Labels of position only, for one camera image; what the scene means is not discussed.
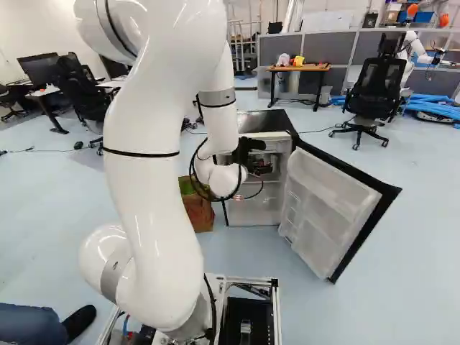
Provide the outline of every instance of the white wall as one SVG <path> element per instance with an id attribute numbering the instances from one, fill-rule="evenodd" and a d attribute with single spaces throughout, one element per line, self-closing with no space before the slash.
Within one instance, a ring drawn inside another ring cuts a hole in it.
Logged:
<path id="1" fill-rule="evenodd" d="M 275 21 L 276 0 L 229 0 L 234 5 L 236 18 L 249 21 L 248 3 L 251 3 L 253 15 L 252 20 L 258 20 L 259 3 L 262 1 L 262 34 L 267 32 L 268 22 Z M 278 20 L 283 22 L 289 0 L 278 0 Z M 303 13 L 322 11 L 343 11 L 350 10 L 354 13 L 352 27 L 358 27 L 364 14 L 370 9 L 378 11 L 382 9 L 385 0 L 305 0 Z M 248 37 L 248 30 L 245 29 L 245 36 Z"/>
<path id="2" fill-rule="evenodd" d="M 0 83 L 24 77 L 17 58 L 75 52 L 96 76 L 107 76 L 98 55 L 80 38 L 74 0 L 0 0 Z"/>

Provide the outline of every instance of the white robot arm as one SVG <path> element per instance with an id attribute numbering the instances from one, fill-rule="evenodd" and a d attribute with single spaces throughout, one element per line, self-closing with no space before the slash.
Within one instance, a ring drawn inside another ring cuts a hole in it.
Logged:
<path id="1" fill-rule="evenodd" d="M 405 33 L 405 39 L 403 43 L 404 49 L 400 51 L 397 56 L 400 59 L 407 60 L 407 64 L 405 66 L 404 75 L 402 77 L 402 85 L 405 85 L 405 82 L 408 80 L 410 74 L 414 69 L 414 63 L 409 62 L 408 58 L 408 51 L 407 48 L 410 46 L 412 48 L 412 53 L 417 54 L 417 62 L 418 63 L 425 63 L 430 65 L 446 65 L 446 66 L 457 66 L 457 63 L 453 63 L 451 61 L 441 60 L 445 51 L 440 50 L 439 54 L 436 56 L 430 56 L 426 53 L 425 48 L 422 45 L 422 42 L 418 39 L 417 33 L 415 31 L 407 31 Z"/>
<path id="2" fill-rule="evenodd" d="M 238 146 L 231 53 L 221 0 L 76 0 L 81 37 L 133 64 L 106 114 L 106 177 L 121 226 L 95 230 L 80 270 L 100 294 L 177 339 L 203 332 L 203 256 L 178 185 L 180 127 L 199 92 L 208 141 L 196 170 L 218 196 L 247 176 L 212 155 Z"/>

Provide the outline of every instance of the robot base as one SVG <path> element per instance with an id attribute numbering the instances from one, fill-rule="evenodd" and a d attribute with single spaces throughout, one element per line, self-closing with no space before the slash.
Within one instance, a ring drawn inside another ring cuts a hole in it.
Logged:
<path id="1" fill-rule="evenodd" d="M 206 276 L 216 300 L 218 321 L 213 345 L 281 345 L 280 289 L 277 279 L 224 277 L 212 274 Z M 209 302 L 208 294 L 203 292 L 203 296 Z M 97 345 L 107 344 L 120 312 L 119 308 L 113 310 Z M 124 344 L 115 338 L 118 337 L 114 334 L 109 344 Z M 150 344 L 210 345 L 210 342 L 207 339 L 173 341 L 167 335 L 156 331 Z"/>

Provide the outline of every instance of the black stripe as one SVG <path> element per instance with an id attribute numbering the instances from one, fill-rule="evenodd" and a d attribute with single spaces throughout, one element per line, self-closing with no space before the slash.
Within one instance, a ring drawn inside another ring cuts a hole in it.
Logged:
<path id="1" fill-rule="evenodd" d="M 218 106 L 207 106 L 207 105 L 202 104 L 202 103 L 201 103 L 201 106 L 204 106 L 205 108 L 222 108 L 222 107 L 224 107 L 224 106 L 229 106 L 230 104 L 233 104 L 233 103 L 235 103 L 235 102 L 236 102 L 236 99 L 234 99 L 234 100 L 231 101 L 230 103 L 227 103 L 227 104 L 220 104 L 220 105 L 218 105 Z"/>
<path id="2" fill-rule="evenodd" d="M 124 48 L 127 52 L 131 53 L 135 58 L 137 58 L 137 54 L 134 54 L 134 53 L 127 47 L 127 45 L 124 44 L 124 42 L 123 42 L 123 40 L 121 39 L 120 35 L 119 35 L 118 32 L 116 31 L 114 22 L 112 21 L 112 17 L 111 17 L 111 15 L 110 15 L 109 0 L 105 0 L 105 3 L 106 3 L 107 18 L 109 19 L 109 24 L 110 24 L 112 30 L 114 31 L 114 34 L 115 34 L 116 38 L 118 38 L 118 41 L 120 41 L 121 45 L 123 46 L 123 48 Z"/>
<path id="3" fill-rule="evenodd" d="M 108 149 L 107 147 L 102 147 L 102 149 L 108 153 L 113 153 L 114 155 L 121 155 L 127 157 L 138 157 L 138 158 L 165 158 L 165 157 L 174 157 L 179 155 L 179 151 L 172 153 L 137 153 L 137 152 L 125 152 L 118 151 L 117 149 Z"/>

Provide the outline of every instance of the green object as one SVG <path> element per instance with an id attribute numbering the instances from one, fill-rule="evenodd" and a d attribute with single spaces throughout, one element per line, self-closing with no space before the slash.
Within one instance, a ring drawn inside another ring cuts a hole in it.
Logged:
<path id="1" fill-rule="evenodd" d="M 180 176 L 179 177 L 179 189 L 180 194 L 182 196 L 192 196 L 196 194 L 195 189 L 193 189 L 192 182 L 188 176 Z M 209 186 L 205 185 L 204 192 L 201 190 L 201 194 L 208 195 L 209 194 Z"/>

